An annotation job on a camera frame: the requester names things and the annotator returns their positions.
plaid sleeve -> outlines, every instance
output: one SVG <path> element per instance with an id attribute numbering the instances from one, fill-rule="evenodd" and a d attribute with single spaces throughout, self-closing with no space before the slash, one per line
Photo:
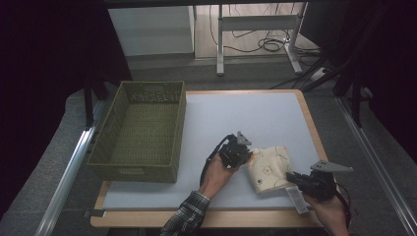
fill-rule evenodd
<path id="1" fill-rule="evenodd" d="M 169 218 L 161 229 L 160 235 L 193 234 L 202 225 L 208 207 L 209 199 L 200 192 L 193 191 L 190 197 L 180 205 L 177 212 Z"/>

person's left hand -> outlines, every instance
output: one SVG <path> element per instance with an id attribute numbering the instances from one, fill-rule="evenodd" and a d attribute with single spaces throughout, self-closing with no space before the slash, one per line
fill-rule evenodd
<path id="1" fill-rule="evenodd" d="M 238 170 L 239 167 L 224 167 L 220 155 L 217 153 L 208 166 L 205 179 L 199 189 L 199 192 L 204 194 L 209 199 L 214 198 L 218 191 L 220 191 L 220 189 L 223 188 L 227 182 L 229 182 L 230 177 L 232 177 L 232 175 Z"/>

basket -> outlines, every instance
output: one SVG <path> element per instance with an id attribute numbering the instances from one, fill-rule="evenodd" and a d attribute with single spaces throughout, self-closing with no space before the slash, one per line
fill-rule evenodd
<path id="1" fill-rule="evenodd" d="M 87 165 L 102 180 L 177 180 L 184 82 L 122 82 Z"/>

